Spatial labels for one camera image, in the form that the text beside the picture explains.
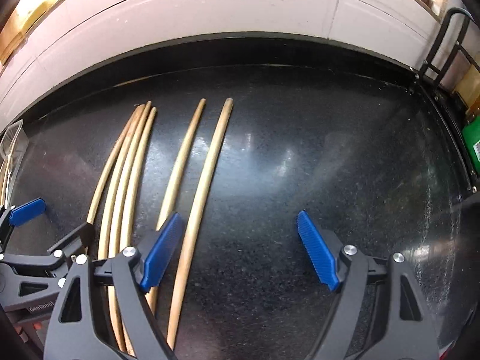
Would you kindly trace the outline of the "wooden chopstick left of trio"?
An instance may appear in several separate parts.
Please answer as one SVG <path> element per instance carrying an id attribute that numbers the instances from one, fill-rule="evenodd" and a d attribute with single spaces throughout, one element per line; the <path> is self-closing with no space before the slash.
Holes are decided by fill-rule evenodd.
<path id="1" fill-rule="evenodd" d="M 135 109 L 135 111 L 131 114 L 131 116 L 129 117 L 127 123 L 125 124 L 122 132 L 120 133 L 120 135 L 118 136 L 113 148 L 112 148 L 112 151 L 110 152 L 107 160 L 106 160 L 106 163 L 103 167 L 103 171 L 100 175 L 100 178 L 98 179 L 98 182 L 97 182 L 97 185 L 96 185 L 96 188 L 95 188 L 95 191 L 94 191 L 94 195 L 92 197 L 92 200 L 91 200 L 91 203 L 90 203 L 90 206 L 89 206 L 89 211 L 88 211 L 88 214 L 86 216 L 86 222 L 88 224 L 93 224 L 95 222 L 95 217 L 96 217 L 96 214 L 97 214 L 97 211 L 98 211 L 98 206 L 99 206 L 99 203 L 100 203 L 100 200 L 101 200 L 101 197 L 103 195 L 103 190 L 105 188 L 105 184 L 107 183 L 107 179 L 109 177 L 109 174 L 111 173 L 112 171 L 112 167 L 120 153 L 120 149 L 122 147 L 122 144 L 126 138 L 126 135 L 127 135 L 127 132 L 128 132 L 128 129 L 130 128 L 130 125 L 132 124 L 132 122 L 134 121 L 134 117 L 137 115 L 137 113 L 143 108 L 143 105 L 139 105 L 137 106 L 137 108 Z"/>

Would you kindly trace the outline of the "clear plastic utensil tray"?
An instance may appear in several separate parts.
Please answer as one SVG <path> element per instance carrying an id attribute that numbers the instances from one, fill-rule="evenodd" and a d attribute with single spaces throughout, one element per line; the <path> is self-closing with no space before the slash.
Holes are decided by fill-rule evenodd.
<path id="1" fill-rule="evenodd" d="M 4 208 L 11 206 L 16 177 L 29 146 L 23 125 L 22 119 L 14 122 L 1 138 L 1 207 Z"/>

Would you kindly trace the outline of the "round-tip wooden chopstick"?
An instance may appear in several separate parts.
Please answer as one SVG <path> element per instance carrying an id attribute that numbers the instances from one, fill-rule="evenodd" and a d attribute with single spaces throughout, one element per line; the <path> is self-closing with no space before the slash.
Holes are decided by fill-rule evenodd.
<path id="1" fill-rule="evenodd" d="M 173 164 L 172 172 L 169 177 L 167 189 L 163 196 L 162 205 L 160 207 L 160 214 L 159 214 L 159 218 L 157 220 L 157 225 L 156 225 L 157 230 L 160 230 L 161 226 L 164 224 L 167 218 L 171 215 L 171 213 L 173 213 L 178 190 L 180 188 L 180 184 L 181 184 L 184 169 L 185 169 L 185 164 L 191 152 L 191 146 L 194 141 L 194 135 L 196 133 L 199 120 L 203 113 L 205 103 L 206 103 L 205 98 L 202 98 L 199 101 L 199 104 L 193 114 L 189 127 L 187 128 L 184 139 L 181 143 L 180 149 L 176 156 L 176 160 Z"/>

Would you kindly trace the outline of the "green container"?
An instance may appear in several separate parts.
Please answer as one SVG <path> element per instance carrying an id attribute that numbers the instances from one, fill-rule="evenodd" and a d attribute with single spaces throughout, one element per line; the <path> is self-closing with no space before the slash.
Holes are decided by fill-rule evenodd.
<path id="1" fill-rule="evenodd" d="M 469 156 L 472 160 L 473 167 L 477 173 L 480 172 L 480 119 L 476 116 L 473 121 L 467 124 L 462 129 L 462 136 L 464 138 Z"/>

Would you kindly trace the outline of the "square-tip wooden chopstick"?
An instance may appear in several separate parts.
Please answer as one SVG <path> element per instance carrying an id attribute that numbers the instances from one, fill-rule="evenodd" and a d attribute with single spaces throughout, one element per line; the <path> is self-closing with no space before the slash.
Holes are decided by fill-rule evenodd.
<path id="1" fill-rule="evenodd" d="M 172 291 L 170 314 L 168 319 L 168 331 L 166 341 L 174 350 L 176 334 L 180 322 L 182 305 L 185 297 L 191 263 L 193 260 L 195 244 L 197 242 L 199 228 L 202 222 L 203 212 L 208 199 L 208 193 L 216 168 L 217 159 L 221 152 L 224 141 L 224 134 L 233 110 L 233 99 L 228 97 L 223 105 L 220 117 L 213 133 L 207 157 L 202 167 L 199 183 L 193 198 L 190 216 L 186 225 L 185 236 L 182 243 L 181 253 L 178 261 L 176 278 Z"/>

